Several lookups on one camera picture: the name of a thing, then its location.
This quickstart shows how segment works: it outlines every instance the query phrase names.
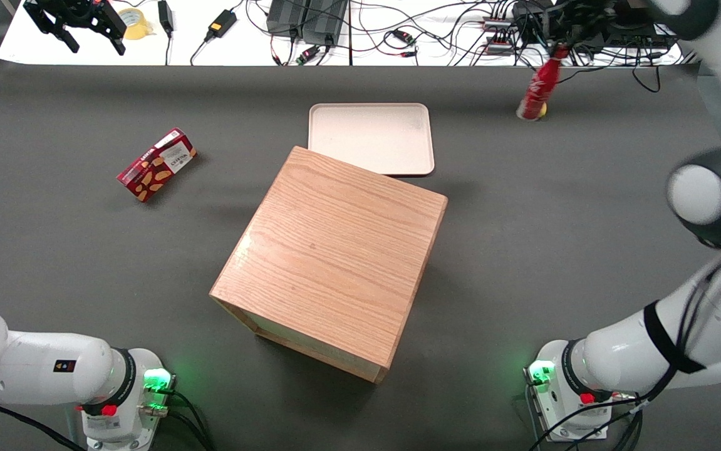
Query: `tape roll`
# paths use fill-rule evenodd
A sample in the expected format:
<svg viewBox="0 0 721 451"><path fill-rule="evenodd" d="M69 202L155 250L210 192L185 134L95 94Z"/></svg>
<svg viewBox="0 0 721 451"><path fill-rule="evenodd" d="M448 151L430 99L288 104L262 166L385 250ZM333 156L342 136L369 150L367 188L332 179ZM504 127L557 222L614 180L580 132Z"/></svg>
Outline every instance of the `tape roll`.
<svg viewBox="0 0 721 451"><path fill-rule="evenodd" d="M127 8L118 13L120 19L126 24L126 32L123 38L137 40L151 34L153 29L143 15L143 11L137 8Z"/></svg>

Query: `black cable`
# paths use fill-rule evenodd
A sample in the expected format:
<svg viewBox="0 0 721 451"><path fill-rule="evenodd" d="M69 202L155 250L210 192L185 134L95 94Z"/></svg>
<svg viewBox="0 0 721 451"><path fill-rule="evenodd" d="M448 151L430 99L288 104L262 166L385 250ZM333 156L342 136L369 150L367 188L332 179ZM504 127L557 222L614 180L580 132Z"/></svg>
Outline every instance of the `black cable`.
<svg viewBox="0 0 721 451"><path fill-rule="evenodd" d="M287 3L292 3L291 0L283 0L283 1L284 1L284 2L287 2ZM401 12L401 14L407 15L407 13L404 13L403 11L401 11L401 9L393 8L392 6L366 5L365 3L363 3L363 2L360 1L360 0L352 0L352 2L353 2L353 3L360 4L361 9L363 8L363 6L376 6L377 8L394 9L395 11ZM265 35L271 36L272 33L269 32L268 29L264 29L264 28L262 28L262 26L257 25L257 23L255 23L254 20L251 18L251 14L249 14L249 3L251 3L251 2L246 2L246 3L244 3L245 9L246 9L246 16L249 18L249 22L252 24L252 26L254 26L255 28L257 28L258 31L262 32L262 33L265 34ZM439 8L429 9L428 11L422 11L421 13L418 13L418 14L416 14L416 15L414 15L414 16L409 16L409 17L413 17L413 18L414 18L414 17L420 16L420 15L428 14L429 12L432 12L432 11L438 11L438 9L448 8L449 6L460 6L460 5L469 5L469 4L472 4L472 8L471 8L471 9L474 9L474 6L478 6L478 5L481 5L481 4L492 4L492 3L495 4L495 3L498 3L498 2L488 2L488 1L487 1L487 2L475 2L475 3L466 3L466 2L464 2L464 3L452 3L452 4L449 4L449 5L440 6ZM338 17L338 16L335 15L335 14L329 13L329 12L328 12L328 9L329 9L330 6L331 6L331 5L329 5L326 9L312 9L312 8L311 8L311 11L314 11L314 12L317 12L317 13L320 13L320 14L328 15L328 17L335 18L336 20L338 20L338 21L340 21L340 22L342 22L342 23L348 24L348 22L346 22L346 20L344 20L343 18ZM486 14L488 14L488 11L483 11L483 9L480 9L480 11L485 12ZM317 19L317 18L318 18L318 17L313 17L312 19L305 20L304 23L308 23L310 20L315 20L315 19ZM358 11L358 20L360 20L360 18L361 18L361 15L360 15L360 12ZM454 45L454 44L452 44L452 43L449 43L449 45L448 45L447 43L441 42L442 40L446 40L446 37L449 37L449 36L450 36L449 34L445 35L444 37L441 37L441 36L438 36L438 35L436 35L436 34L433 34L433 33L430 32L430 31L427 31L426 29L421 28L421 26L418 26L418 24L417 24L417 25L404 25L404 23L406 23L406 22L408 22L408 20L404 20L404 21L401 21L401 22L399 22L399 23L397 23L397 24L394 24L394 25L392 25L392 26L387 26L386 28L380 28L380 29L365 29L365 28L359 28L358 26L354 26L354 25L352 25L351 28L352 28L352 29L355 29L355 31L362 31L362 32L364 32L364 33L366 33L366 34L370 34L370 33L374 33L374 32L388 31L390 28L396 28L397 26L412 26L413 28L418 29L420 32L423 32L423 34L426 34L426 35L428 35L428 36L431 37L431 38L435 38L435 39L436 39L444 48L446 48L446 49L452 49L452 48L455 48L455 49L464 49L464 48L460 48L460 46ZM454 26L454 28L451 29L450 33L453 33L455 28L457 28L457 27ZM375 44L375 45L372 46L372 48L368 48L368 49L355 49L354 46L352 46L351 48L349 48L349 46L341 46L341 45L337 45L337 44L332 44L332 47L333 47L333 48L348 49L348 51L350 51L350 52L357 52L357 53L367 52L367 51L381 51L381 50L380 50L380 46L382 46L382 43L374 43L374 44Z"/></svg>
<svg viewBox="0 0 721 451"><path fill-rule="evenodd" d="M283 66L287 66L291 64L291 58L294 57L294 42L295 38L291 38L291 49L288 51L288 60L283 64Z"/></svg>
<svg viewBox="0 0 721 451"><path fill-rule="evenodd" d="M62 434L58 433L57 431L54 431L54 429L49 428L47 425L43 425L43 423L37 422L37 420L32 420L29 417L26 417L20 413L11 411L8 408L1 407L0 406L0 413L3 413L5 415L9 415L10 417L13 417L16 420L19 420L21 423L25 423L26 425L30 425L33 428L37 428L49 437L51 437L54 442L59 443L62 446L65 446L65 448L72 449L73 451L85 451L84 448L77 445L74 442L71 442L68 437L63 436Z"/></svg>
<svg viewBox="0 0 721 451"><path fill-rule="evenodd" d="M637 400L620 400L620 402L593 403L592 405L587 405L586 407L579 408L575 412L572 412L569 415L567 415L566 417L563 417L563 419L561 419L560 422L557 422L557 423L555 423L555 425L552 425L549 428L547 428L547 430L544 431L544 433L541 434L540 437L538 437L538 440L536 440L536 442L532 444L532 446L530 447L530 449L528 449L528 451L535 451L535 449L538 448L538 446L541 444L541 442L543 442L544 439L547 439L547 437L549 437L549 434L552 433L552 431L555 431L555 428L561 427L561 425L563 425L563 423L568 422L568 420L572 419L573 417L577 417L581 413L588 412L595 408L613 407L615 405L626 405L626 403L636 403L636 402L637 402ZM613 420L610 420L610 422L605 423L603 426L601 426L600 429L606 427L607 425L610 425L611 423L613 423Z"/></svg>
<svg viewBox="0 0 721 451"><path fill-rule="evenodd" d="M318 60L317 63L315 63L315 65L316 65L316 66L320 66L321 63L322 63L322 61L323 61L324 58L326 57L326 54L328 54L328 53L329 53L329 46L325 46L325 48L324 48L324 53L321 54L320 59Z"/></svg>
<svg viewBox="0 0 721 451"><path fill-rule="evenodd" d="M618 422L618 420L621 420L621 419L623 419L623 418L627 418L627 417L629 417L629 416L630 416L630 412L626 412L626 413L623 413L623 414L621 414L621 415L618 415L617 417L611 418L610 420L608 420L608 422L604 423L604 425L602 425L602 426L600 426L600 427L598 427L598 428L596 428L596 429L593 429L590 433L587 433L587 434L584 435L583 437L580 437L579 439L577 439L577 440L575 440L574 442L572 442L572 445L569 445L569 446L566 447L563 451L571 451L572 448L575 448L575 446L577 446L579 443L583 442L583 441L586 440L587 438L589 438L589 437L593 436L594 434L602 431L602 430L603 430L604 428L606 428L607 426L610 426L610 425L612 425L613 423Z"/></svg>
<svg viewBox="0 0 721 451"><path fill-rule="evenodd" d="M185 403L185 406L191 411L192 414L194 414L194 418L196 419L196 424L199 426L200 429L202 429L202 436L205 437L207 442L209 443L212 448L215 447L215 445L212 444L212 440L209 437L208 429L205 426L205 422L202 420L202 417L199 416L198 411L196 410L196 406L194 406L194 403L190 402L190 400L183 394L181 394L179 391L174 390L157 390L158 393L161 393L163 395L169 395L172 397L178 397L182 400L182 402Z"/></svg>
<svg viewBox="0 0 721 451"><path fill-rule="evenodd" d="M580 71L575 71L575 72L574 72L572 75L570 75L569 77L566 77L566 78L564 78L564 79L562 79L562 80L558 80L558 84L560 85L560 84L563 83L564 81L572 80L572 78L574 78L575 75L577 75L577 74L579 74L579 73L581 73L581 72L596 72L596 71L601 71L602 69L607 69L607 68L609 68L609 67L610 67L610 66L599 66L599 68L581 69Z"/></svg>
<svg viewBox="0 0 721 451"><path fill-rule="evenodd" d="M140 0L140 2L138 2L136 4L128 2L127 0L112 0L112 2L126 3L127 5L131 6L132 8L137 8L138 6L142 5L143 3L154 2L154 0Z"/></svg>
<svg viewBox="0 0 721 451"><path fill-rule="evenodd" d="M644 426L644 416L641 411L639 411L637 415L638 414L641 414L641 417L638 419L638 428L636 429L635 439L633 439L633 443L630 444L627 451L635 451L636 446L638 446L638 439L641 437L641 428Z"/></svg>
<svg viewBox="0 0 721 451"><path fill-rule="evenodd" d="M355 65L355 55L352 51L352 3L349 3L349 65Z"/></svg>
<svg viewBox="0 0 721 451"><path fill-rule="evenodd" d="M633 74L633 79L638 82L639 85L641 85L642 88L647 89L647 91L652 92L653 94L658 94L658 92L661 92L661 68L659 66L655 66L655 83L657 83L658 88L650 88L647 85L644 85L644 82L641 82L641 80L638 79L638 75L636 75L636 69L638 68L638 60L636 60L636 65L633 66L632 71L630 73Z"/></svg>
<svg viewBox="0 0 721 451"><path fill-rule="evenodd" d="M203 48L209 43L209 41L204 41L201 44L199 44L199 48L194 51L194 54L190 55L190 65L194 65L194 59L199 55L199 52L202 51Z"/></svg>
<svg viewBox="0 0 721 451"><path fill-rule="evenodd" d="M172 39L172 36L174 36L174 35L171 34L171 33L168 34L168 46L165 47L165 65L166 65L166 66L168 66L168 65L170 64L170 62L171 62L171 55L170 55L169 52L171 52L171 39Z"/></svg>
<svg viewBox="0 0 721 451"><path fill-rule="evenodd" d="M206 449L207 451L215 451L215 448L210 445L202 432L196 428L196 425L194 425L194 423L191 422L188 417L176 412L168 412L168 416L180 420L180 422L187 426L188 429L190 429L191 433L194 434L194 437L196 437L196 440L198 440L198 442L202 445L202 448Z"/></svg>

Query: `gray tabletop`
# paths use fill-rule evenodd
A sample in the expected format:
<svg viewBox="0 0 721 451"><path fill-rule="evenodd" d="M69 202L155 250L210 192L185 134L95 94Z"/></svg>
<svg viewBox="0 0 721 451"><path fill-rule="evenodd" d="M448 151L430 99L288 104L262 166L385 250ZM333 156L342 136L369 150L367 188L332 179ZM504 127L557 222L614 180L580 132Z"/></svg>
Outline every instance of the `gray tabletop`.
<svg viewBox="0 0 721 451"><path fill-rule="evenodd" d="M630 71L578 75L541 123L514 115L530 75L0 62L0 314L156 351L222 450L526 449L521 367L537 349L623 319L708 259L664 184L718 145L684 71L662 71L655 95ZM380 386L255 338L207 296L308 142L309 107L357 101L429 107L435 173L409 182L449 197ZM200 158L142 205L115 177L174 126ZM62 408L17 409L68 430ZM638 448L721 449L721 385L659 397ZM0 449L59 447L0 417ZM197 444L165 420L154 449Z"/></svg>

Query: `power adapter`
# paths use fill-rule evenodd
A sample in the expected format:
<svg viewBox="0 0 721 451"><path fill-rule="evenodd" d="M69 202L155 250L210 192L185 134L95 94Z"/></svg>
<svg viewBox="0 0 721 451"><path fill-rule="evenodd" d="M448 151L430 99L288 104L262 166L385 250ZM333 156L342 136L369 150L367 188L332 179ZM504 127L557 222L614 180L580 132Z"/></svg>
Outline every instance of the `power adapter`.
<svg viewBox="0 0 721 451"><path fill-rule="evenodd" d="M166 0L160 0L157 2L157 8L160 13L160 25L165 30L165 34L171 38L171 34L174 33L174 13L171 11L171 7L168 6Z"/></svg>
<svg viewBox="0 0 721 451"><path fill-rule="evenodd" d="M401 29L394 29L391 34L409 46L415 45L415 38L410 33L405 33L404 31L401 31Z"/></svg>
<svg viewBox="0 0 721 451"><path fill-rule="evenodd" d="M224 34L226 34L226 31L228 31L229 28L232 28L232 25L234 25L236 22L237 16L235 15L235 13L230 11L229 9L224 9L224 11L218 14L218 17L216 17L216 19L212 21L210 26L208 26L205 42L208 43L214 38L223 37Z"/></svg>
<svg viewBox="0 0 721 451"><path fill-rule="evenodd" d="M299 66L304 66L305 63L314 60L316 55L318 55L319 49L319 46L312 46L311 48L306 49L306 51L303 51L302 54L299 55L299 57L296 59L296 63Z"/></svg>

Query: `wooden box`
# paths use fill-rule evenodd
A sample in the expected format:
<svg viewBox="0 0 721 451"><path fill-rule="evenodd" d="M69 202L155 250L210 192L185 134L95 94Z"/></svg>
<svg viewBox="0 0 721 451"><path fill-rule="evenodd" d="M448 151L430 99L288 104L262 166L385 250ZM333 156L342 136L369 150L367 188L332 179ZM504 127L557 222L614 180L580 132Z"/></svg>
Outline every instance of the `wooden box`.
<svg viewBox="0 0 721 451"><path fill-rule="evenodd" d="M258 336L378 383L446 205L294 148L210 296Z"/></svg>

